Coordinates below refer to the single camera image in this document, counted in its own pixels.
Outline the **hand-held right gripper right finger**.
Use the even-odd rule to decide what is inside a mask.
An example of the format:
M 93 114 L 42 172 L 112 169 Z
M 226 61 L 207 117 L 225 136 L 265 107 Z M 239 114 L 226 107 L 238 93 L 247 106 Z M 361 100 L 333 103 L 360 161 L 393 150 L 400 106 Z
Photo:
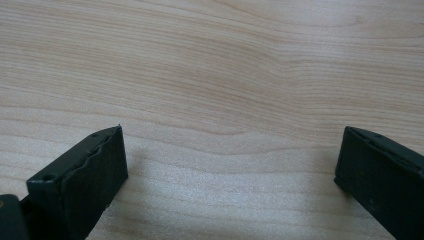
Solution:
M 424 156 L 377 133 L 346 127 L 334 182 L 397 240 L 424 240 Z

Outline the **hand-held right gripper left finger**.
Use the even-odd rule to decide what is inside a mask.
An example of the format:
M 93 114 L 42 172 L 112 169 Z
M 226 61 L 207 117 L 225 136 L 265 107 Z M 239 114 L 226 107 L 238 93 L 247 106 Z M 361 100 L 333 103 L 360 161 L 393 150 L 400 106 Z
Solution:
M 97 131 L 26 181 L 35 240 L 85 240 L 128 178 L 121 126 Z

